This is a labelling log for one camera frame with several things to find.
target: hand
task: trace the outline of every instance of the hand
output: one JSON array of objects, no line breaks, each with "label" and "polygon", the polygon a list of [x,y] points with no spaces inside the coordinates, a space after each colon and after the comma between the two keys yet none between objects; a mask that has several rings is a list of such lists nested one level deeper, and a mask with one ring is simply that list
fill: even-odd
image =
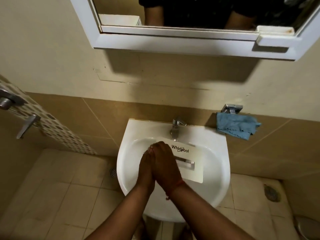
[{"label": "hand", "polygon": [[148,151],[145,151],[141,158],[136,186],[146,189],[149,195],[155,189],[155,179],[152,176],[151,169],[151,155]]},{"label": "hand", "polygon": [[170,192],[182,179],[170,146],[159,141],[150,146],[149,153],[154,178],[165,192]]}]

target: whirlpool logo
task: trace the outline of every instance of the whirlpool logo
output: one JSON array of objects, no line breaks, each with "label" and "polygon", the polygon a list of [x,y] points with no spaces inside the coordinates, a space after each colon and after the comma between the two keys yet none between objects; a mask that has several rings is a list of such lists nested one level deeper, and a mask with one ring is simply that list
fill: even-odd
[{"label": "whirlpool logo", "polygon": [[184,147],[178,147],[176,145],[171,145],[173,149],[176,149],[178,152],[189,152],[189,150],[184,149]]}]

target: towel hook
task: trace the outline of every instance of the towel hook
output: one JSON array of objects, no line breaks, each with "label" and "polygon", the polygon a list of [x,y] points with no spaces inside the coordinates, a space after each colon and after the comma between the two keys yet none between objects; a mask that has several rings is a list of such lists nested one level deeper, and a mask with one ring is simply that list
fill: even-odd
[{"label": "towel hook", "polygon": [[235,115],[238,114],[241,109],[243,109],[243,106],[239,104],[225,104],[221,110],[221,113]]}]

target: red thread bracelet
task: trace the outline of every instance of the red thread bracelet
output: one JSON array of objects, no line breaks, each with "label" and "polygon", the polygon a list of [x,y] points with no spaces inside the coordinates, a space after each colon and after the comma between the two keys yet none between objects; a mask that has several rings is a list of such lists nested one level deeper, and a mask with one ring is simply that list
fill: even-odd
[{"label": "red thread bracelet", "polygon": [[171,195],[171,193],[176,189],[176,188],[178,188],[180,185],[182,185],[182,184],[185,184],[186,182],[185,181],[183,181],[183,179],[180,179],[168,192],[166,192],[165,194],[166,194],[166,200],[170,200],[170,195]]}]

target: black shirt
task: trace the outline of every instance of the black shirt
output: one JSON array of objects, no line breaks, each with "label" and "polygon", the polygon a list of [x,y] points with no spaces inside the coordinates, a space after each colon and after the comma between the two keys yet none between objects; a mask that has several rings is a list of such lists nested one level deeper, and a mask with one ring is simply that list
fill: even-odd
[{"label": "black shirt", "polygon": [[258,0],[139,0],[145,8],[163,6],[169,27],[223,29],[232,10],[246,17],[257,15]]}]

